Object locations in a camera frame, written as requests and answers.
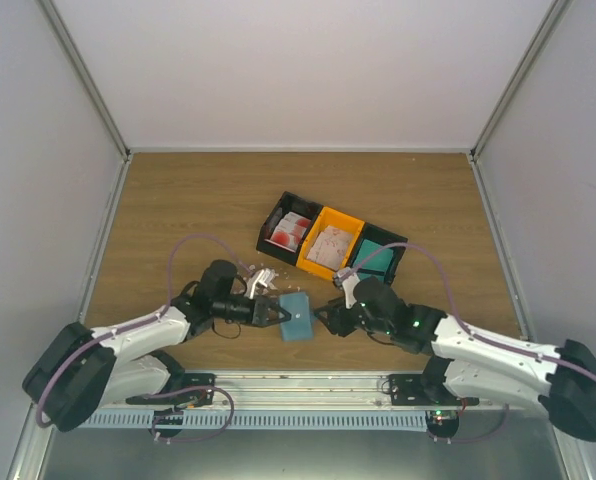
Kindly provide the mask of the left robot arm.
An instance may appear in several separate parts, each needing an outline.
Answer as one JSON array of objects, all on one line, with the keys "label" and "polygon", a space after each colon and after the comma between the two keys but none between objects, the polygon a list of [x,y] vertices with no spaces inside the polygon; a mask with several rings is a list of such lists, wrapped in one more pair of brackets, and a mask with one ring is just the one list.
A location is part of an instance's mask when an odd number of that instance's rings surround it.
[{"label": "left robot arm", "polygon": [[244,279],[233,263],[215,260],[152,313],[108,327],[63,327],[22,383],[36,424],[68,432],[115,402],[183,402],[184,370],[165,348],[197,338],[216,320],[255,328],[289,321],[291,313],[264,293],[274,277],[262,269]]}]

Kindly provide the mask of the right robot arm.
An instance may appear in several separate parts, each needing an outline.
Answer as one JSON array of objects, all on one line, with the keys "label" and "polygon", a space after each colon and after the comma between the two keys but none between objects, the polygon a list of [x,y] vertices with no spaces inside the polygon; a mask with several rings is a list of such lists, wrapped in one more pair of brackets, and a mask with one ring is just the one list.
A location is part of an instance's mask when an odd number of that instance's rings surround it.
[{"label": "right robot arm", "polygon": [[585,344],[538,344],[480,329],[407,303],[375,277],[352,277],[342,289],[343,296],[316,309],[315,317],[333,335],[362,330],[428,356],[420,388],[429,403],[491,400],[532,410],[563,433],[596,442],[596,357]]}]

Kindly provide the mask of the blue leather card holder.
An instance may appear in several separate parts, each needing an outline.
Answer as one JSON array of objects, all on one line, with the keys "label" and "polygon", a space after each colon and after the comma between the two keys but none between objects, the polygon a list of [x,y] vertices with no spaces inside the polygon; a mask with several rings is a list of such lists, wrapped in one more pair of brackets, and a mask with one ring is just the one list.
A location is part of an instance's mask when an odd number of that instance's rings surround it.
[{"label": "blue leather card holder", "polygon": [[290,319],[280,324],[282,340],[284,342],[312,340],[314,319],[308,295],[305,292],[281,295],[279,305],[290,314]]}]

